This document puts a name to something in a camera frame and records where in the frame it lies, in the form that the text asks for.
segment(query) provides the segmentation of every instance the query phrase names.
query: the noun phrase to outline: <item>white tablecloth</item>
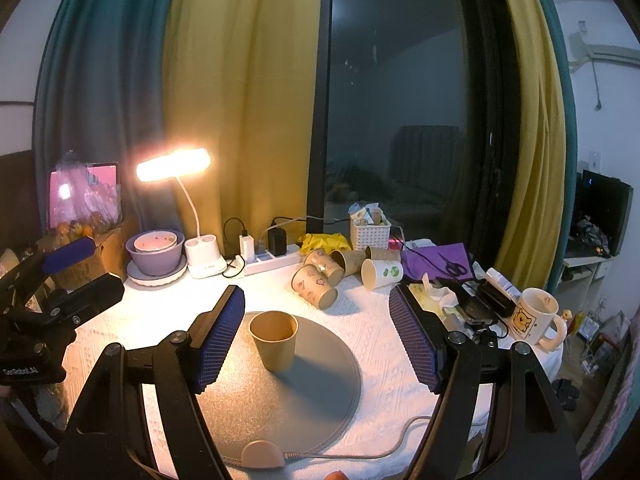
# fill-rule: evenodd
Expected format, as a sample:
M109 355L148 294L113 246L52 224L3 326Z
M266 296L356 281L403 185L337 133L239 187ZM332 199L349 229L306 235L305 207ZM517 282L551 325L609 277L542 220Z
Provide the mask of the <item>white tablecloth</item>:
M246 296L246 311L283 310L309 318L332 330L353 351L362 370L362 396L358 410L344 434L328 453L375 454L395 444L402 426L415 415L430 415L437 397L415 378L396 329L389 317L390 286L369 292L360 280L350 276L338 285L338 300L319 311L302 300L291 288L295 267L285 267L247 278L228 280L215 276L194 280L186 273L171 285L145 288L127 280L123 300L79 327L78 338L69 346L63 362L67 377L63 383L71 407L104 347L118 341L127 349L156 345L173 330L186 330L201 312L212 309L230 283L239 285ZM511 346L508 336L502 348ZM547 354L534 349L547 375L554 378L562 361L562 347ZM475 422L488 417L490 384L480 386ZM175 477L175 469L164 439L155 391L145 385L148 426L161 472ZM341 469L350 478L383 479L401 472L411 461L426 428L416 422L393 455L379 460L334 461L308 459L287 465L290 480L319 480ZM235 479L248 476L231 470Z

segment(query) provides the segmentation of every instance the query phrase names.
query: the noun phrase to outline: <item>window frame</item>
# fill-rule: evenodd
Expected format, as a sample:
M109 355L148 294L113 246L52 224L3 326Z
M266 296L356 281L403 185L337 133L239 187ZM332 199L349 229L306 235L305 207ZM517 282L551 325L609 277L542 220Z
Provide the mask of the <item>window frame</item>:
M515 44L505 0L472 0L479 20L465 20L465 27L478 29L484 57L484 95L486 131L481 157L478 189L478 215L468 240L470 254L485 266L497 256L508 217L515 168L518 158L520 127L520 83L515 59ZM324 217L326 147L328 138L329 82L332 41L332 0L321 0L316 64L316 94L309 158L307 214ZM506 136L506 132L516 134ZM323 222L308 219L309 233L322 233Z

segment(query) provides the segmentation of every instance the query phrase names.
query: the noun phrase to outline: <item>white basket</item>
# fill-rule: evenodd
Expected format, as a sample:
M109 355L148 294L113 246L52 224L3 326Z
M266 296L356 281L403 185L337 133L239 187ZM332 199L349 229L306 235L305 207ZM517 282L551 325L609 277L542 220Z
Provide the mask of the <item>white basket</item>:
M388 249L391 225L356 225L351 221L351 245L354 251L367 246Z

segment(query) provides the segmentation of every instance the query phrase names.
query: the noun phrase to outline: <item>purple bowl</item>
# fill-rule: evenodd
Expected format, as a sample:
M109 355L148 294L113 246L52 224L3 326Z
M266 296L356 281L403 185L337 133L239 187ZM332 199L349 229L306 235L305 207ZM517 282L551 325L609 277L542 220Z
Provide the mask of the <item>purple bowl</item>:
M143 272L147 276L164 276L174 270L180 262L184 235L180 231L174 231L173 229L165 229L165 231L171 231L177 235L178 239L173 247L162 250L159 253L139 253L133 245L136 238L151 231L139 233L127 240L127 251L131 254L140 272Z

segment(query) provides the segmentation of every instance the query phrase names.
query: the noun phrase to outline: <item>white lamp base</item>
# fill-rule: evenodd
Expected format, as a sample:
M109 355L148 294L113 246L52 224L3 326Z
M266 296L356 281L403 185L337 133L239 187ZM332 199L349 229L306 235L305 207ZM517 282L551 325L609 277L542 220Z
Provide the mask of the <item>white lamp base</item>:
M220 255L218 241L214 235L191 238L184 243L189 273L200 280L215 276L226 270L226 261Z
M220 259L218 261L208 266L187 265L187 268L189 269L189 273L191 276L193 276L197 280L201 280L202 278L208 278L209 276L215 276L216 274L225 272L226 261L222 256L220 256Z

